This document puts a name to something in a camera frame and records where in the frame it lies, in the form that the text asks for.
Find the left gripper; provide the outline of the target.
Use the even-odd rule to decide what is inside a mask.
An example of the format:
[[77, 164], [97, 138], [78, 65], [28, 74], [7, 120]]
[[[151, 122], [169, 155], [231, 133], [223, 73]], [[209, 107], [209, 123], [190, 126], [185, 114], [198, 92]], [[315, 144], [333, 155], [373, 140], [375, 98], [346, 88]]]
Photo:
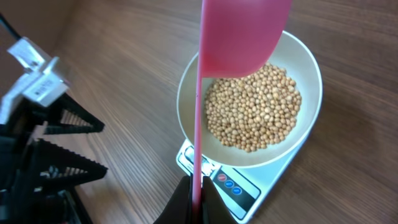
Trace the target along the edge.
[[75, 186], [102, 179], [108, 168], [34, 137], [100, 133], [104, 123], [63, 94], [50, 106], [22, 100], [1, 125], [1, 223], [91, 223]]

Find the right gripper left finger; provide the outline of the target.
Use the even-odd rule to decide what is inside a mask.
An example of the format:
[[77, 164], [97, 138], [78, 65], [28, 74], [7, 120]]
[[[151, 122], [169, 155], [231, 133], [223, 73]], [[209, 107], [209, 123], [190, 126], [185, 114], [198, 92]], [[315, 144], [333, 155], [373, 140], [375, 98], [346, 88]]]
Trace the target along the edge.
[[192, 181], [189, 175], [182, 177], [170, 200], [154, 224], [192, 223]]

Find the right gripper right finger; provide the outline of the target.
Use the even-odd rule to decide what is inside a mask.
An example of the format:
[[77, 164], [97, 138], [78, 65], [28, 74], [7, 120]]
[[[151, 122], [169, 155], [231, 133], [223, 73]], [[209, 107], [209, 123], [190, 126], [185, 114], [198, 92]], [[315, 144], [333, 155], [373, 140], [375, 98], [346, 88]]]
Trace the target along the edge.
[[237, 224], [208, 176], [203, 177], [201, 199], [202, 224]]

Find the pink measuring scoop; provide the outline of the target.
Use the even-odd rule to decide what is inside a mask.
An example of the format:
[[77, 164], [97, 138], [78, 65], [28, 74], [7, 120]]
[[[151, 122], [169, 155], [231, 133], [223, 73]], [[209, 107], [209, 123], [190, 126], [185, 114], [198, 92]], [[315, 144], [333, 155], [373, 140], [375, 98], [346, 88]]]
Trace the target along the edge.
[[201, 207], [201, 91], [204, 78], [241, 78], [264, 65], [292, 0], [204, 0], [201, 9], [194, 129], [192, 212]]

